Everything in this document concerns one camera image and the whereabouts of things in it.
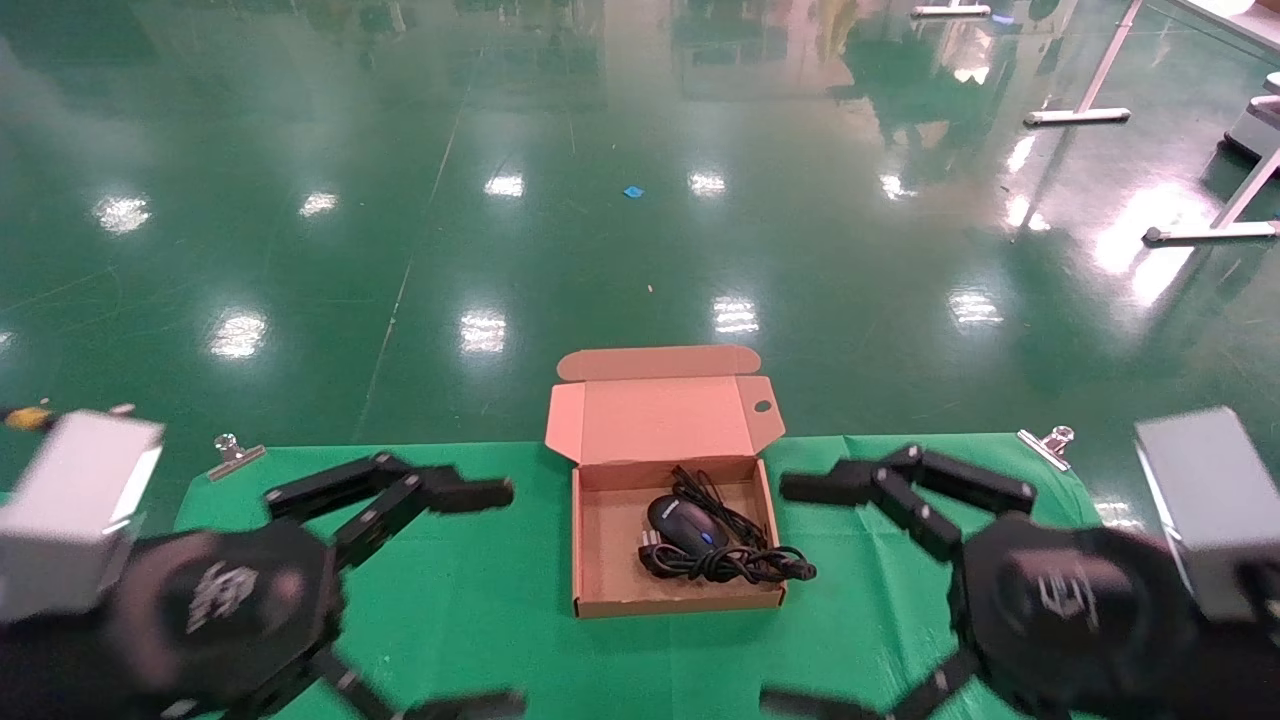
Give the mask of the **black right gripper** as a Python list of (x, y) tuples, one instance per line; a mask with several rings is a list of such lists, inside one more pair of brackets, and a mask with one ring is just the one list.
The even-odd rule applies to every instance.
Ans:
[[(964, 541), (919, 487), (997, 518)], [(1014, 708), (1157, 708), (1201, 637), (1165, 547), (1107, 527), (1037, 524), (1027, 515), (1038, 491), (1024, 480), (906, 445), (874, 461), (842, 459), (824, 474), (786, 473), (780, 492), (794, 502), (872, 503), (931, 557), (954, 560), (960, 650), (883, 712), (776, 685), (760, 691), (764, 712), (928, 719), (974, 675)]]

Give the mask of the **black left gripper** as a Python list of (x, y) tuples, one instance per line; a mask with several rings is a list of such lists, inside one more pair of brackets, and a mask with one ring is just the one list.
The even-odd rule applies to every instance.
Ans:
[[(269, 524), (189, 530), (134, 546), (108, 601), (105, 638), (132, 701), (159, 714), (241, 710), (282, 691), (333, 638), (339, 569), (357, 568), (424, 512), (470, 514), (515, 500), (507, 479), (466, 480), (453, 465), (390, 452), (339, 464), (265, 493)], [(366, 502), (333, 534), (302, 527)], [(337, 653), (305, 664), (361, 719), (522, 719), (515, 691), (394, 708)]]

